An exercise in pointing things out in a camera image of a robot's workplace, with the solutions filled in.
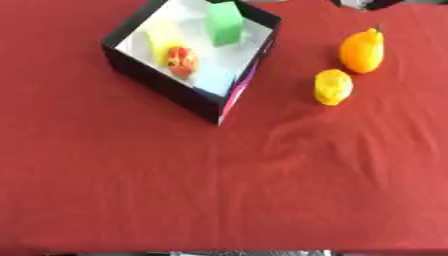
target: printed label on box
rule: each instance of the printed label on box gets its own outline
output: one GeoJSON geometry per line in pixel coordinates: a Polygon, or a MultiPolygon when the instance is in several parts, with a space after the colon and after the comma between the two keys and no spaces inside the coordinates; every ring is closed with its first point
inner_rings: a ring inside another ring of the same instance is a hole
{"type": "Polygon", "coordinates": [[[252,70],[249,72],[247,77],[239,83],[236,88],[233,90],[232,95],[230,95],[229,100],[227,101],[227,104],[224,106],[224,110],[222,111],[222,115],[219,117],[219,124],[224,120],[224,118],[229,113],[230,109],[232,109],[233,105],[236,103],[238,98],[241,96],[241,94],[246,89],[247,85],[249,84],[250,80],[252,80],[255,71],[257,70],[258,66],[258,60],[253,64],[252,70]]]}

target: red fabric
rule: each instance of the red fabric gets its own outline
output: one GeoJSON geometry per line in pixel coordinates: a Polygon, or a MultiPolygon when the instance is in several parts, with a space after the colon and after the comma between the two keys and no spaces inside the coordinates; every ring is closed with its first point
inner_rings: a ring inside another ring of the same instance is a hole
{"type": "Polygon", "coordinates": [[[108,66],[98,40],[142,2],[0,2],[0,255],[448,248],[446,7],[261,4],[277,45],[216,128],[108,66]],[[382,67],[317,104],[377,23],[382,67]]]}

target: yellow fruit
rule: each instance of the yellow fruit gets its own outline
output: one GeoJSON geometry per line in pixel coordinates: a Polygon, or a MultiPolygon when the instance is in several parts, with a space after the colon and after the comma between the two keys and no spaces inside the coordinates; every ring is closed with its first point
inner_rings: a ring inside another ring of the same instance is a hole
{"type": "Polygon", "coordinates": [[[369,28],[350,36],[342,43],[339,57],[348,69],[357,73],[377,69],[384,58],[383,33],[379,28],[369,28]]]}
{"type": "Polygon", "coordinates": [[[347,98],[352,89],[349,75],[339,69],[329,69],[316,75],[314,96],[324,105],[335,106],[347,98]]]}

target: green block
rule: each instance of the green block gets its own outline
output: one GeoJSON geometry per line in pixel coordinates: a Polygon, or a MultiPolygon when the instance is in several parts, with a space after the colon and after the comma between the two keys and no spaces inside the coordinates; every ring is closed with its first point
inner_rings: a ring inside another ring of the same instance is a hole
{"type": "Polygon", "coordinates": [[[243,16],[234,2],[210,4],[206,24],[213,45],[233,44],[240,40],[243,16]]]}

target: white paper lining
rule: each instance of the white paper lining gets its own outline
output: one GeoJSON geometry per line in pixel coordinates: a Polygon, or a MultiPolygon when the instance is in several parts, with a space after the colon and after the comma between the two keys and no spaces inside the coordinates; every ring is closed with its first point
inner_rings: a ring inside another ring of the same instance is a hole
{"type": "Polygon", "coordinates": [[[205,28],[205,13],[209,4],[205,0],[169,0],[118,44],[116,49],[186,86],[225,96],[231,80],[241,75],[272,33],[272,29],[245,18],[238,43],[215,47],[205,28]],[[148,24],[158,20],[175,23],[188,46],[198,56],[198,70],[187,80],[178,79],[167,68],[155,65],[155,60],[148,49],[144,29],[148,24]]]}

